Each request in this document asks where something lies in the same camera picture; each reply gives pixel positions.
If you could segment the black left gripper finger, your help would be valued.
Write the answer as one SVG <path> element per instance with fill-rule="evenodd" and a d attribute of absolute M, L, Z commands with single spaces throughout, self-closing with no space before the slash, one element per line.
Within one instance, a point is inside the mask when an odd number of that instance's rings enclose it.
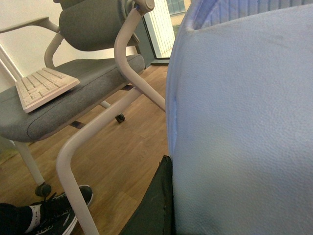
<path fill-rule="evenodd" d="M 121 235 L 174 235 L 175 212 L 172 161 L 164 155 L 143 199 Z"/>

